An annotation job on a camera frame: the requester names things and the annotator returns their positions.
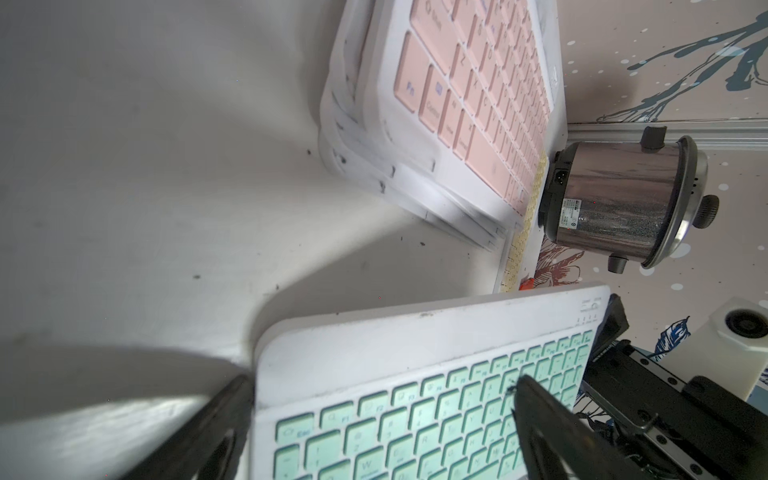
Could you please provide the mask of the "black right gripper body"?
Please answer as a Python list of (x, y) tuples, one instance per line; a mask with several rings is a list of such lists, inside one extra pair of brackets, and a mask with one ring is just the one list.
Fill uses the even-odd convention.
[(685, 382), (621, 339), (629, 327), (613, 294), (582, 389), (612, 419), (610, 444), (655, 479), (764, 479), (767, 416), (715, 382)]

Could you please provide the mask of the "pink keyboard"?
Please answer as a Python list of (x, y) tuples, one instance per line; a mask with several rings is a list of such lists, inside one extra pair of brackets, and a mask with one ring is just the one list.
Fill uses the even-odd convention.
[(454, 198), (413, 168), (362, 143), (365, 131), (325, 90), (320, 102), (318, 147), (326, 168), (359, 188), (434, 227), (488, 251), (501, 248), (508, 231)]
[(554, 110), (533, 1), (378, 1), (356, 110), (397, 164), (511, 227)]

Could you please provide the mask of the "green keyboard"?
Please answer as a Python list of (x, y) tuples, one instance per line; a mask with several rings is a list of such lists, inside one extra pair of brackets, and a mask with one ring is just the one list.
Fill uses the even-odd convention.
[(286, 319), (255, 350), (254, 479), (520, 479), (528, 376), (567, 408), (598, 282)]

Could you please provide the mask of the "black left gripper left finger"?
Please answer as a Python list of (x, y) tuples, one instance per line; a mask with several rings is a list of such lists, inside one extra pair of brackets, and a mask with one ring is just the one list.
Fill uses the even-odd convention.
[(254, 384), (239, 375), (125, 479), (233, 479), (251, 427)]

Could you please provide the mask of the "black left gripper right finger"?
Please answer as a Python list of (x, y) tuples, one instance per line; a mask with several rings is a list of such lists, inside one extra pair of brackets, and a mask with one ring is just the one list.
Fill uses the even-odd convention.
[(534, 378), (521, 377), (513, 393), (513, 417), (529, 479), (645, 477)]

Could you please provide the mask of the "yellow keyboard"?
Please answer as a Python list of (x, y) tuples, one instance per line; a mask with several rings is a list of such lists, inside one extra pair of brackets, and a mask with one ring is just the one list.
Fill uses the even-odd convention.
[(442, 1), (349, 1), (321, 99), (326, 167), (487, 250), (522, 224), (466, 103), (475, 68)]
[(539, 205), (549, 168), (546, 153), (540, 156), (533, 185), (533, 194), (526, 215), (506, 242), (494, 285), (494, 293), (516, 292), (521, 285), (535, 277), (544, 232), (538, 226)]

